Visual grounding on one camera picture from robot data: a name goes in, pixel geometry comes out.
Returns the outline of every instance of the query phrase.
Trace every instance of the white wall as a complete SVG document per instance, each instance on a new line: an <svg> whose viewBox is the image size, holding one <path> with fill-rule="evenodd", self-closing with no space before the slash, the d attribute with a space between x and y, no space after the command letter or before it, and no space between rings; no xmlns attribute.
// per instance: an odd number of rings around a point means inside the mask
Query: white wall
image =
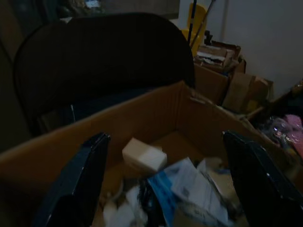
<svg viewBox="0 0 303 227"><path fill-rule="evenodd" d="M186 24L190 0L180 0L178 25ZM209 5L210 0L198 0ZM247 73L275 83L275 95L303 78L303 1L217 0L207 30L215 40L238 44Z"/></svg>

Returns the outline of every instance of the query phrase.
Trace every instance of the black chair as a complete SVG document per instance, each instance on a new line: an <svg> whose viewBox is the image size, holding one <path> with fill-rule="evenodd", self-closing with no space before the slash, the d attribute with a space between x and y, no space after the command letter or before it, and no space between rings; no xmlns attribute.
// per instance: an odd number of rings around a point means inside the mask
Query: black chair
<svg viewBox="0 0 303 227"><path fill-rule="evenodd" d="M185 37L157 15L75 18L42 26L21 45L14 83L33 135L50 111L127 89L184 80L194 65Z"/></svg>

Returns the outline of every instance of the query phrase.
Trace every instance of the small white box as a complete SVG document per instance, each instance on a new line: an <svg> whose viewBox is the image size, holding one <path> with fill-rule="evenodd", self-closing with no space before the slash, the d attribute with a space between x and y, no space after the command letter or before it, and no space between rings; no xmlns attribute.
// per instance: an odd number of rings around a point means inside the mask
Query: small white box
<svg viewBox="0 0 303 227"><path fill-rule="evenodd" d="M167 155L161 150L132 138L122 150L126 163L147 170L158 172L167 163Z"/></svg>

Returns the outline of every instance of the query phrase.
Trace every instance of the yellow object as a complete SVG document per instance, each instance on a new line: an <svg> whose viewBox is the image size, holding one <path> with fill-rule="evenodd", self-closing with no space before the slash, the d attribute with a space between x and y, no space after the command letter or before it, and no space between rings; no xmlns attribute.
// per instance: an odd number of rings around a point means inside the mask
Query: yellow object
<svg viewBox="0 0 303 227"><path fill-rule="evenodd" d="M182 30L182 34L184 35L184 37L187 39L188 38L188 33L189 33L189 27L190 27L190 22L191 22L191 12L192 12L192 9L193 9L193 3L191 3L189 5L189 12L188 12L188 19L187 19L187 29L184 29ZM193 30L192 30L192 34L191 34L191 40L190 40L190 43L193 41L198 29L199 29L199 26L200 24L202 23L203 21L203 18L206 14L206 9L204 6L201 6L199 4L196 5L196 12L195 12L195 18L194 18L194 21L193 21ZM197 55L197 50L198 50L198 47L201 43L201 39L202 37L204 37L204 32L205 32L205 29L206 29L206 21L205 23L203 24L203 27L200 31L200 34L199 36L197 37L196 41L195 41L195 44L192 48L192 54L193 56L196 56Z"/></svg>

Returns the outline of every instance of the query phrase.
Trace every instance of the chair backrest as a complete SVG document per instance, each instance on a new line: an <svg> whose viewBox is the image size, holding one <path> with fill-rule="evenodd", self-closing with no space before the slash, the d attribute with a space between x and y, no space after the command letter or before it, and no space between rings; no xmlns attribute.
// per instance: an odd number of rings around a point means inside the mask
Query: chair backrest
<svg viewBox="0 0 303 227"><path fill-rule="evenodd" d="M42 26L14 62L15 89L32 132L39 116L62 106L180 80L194 86L186 39L171 22L147 13Z"/></svg>

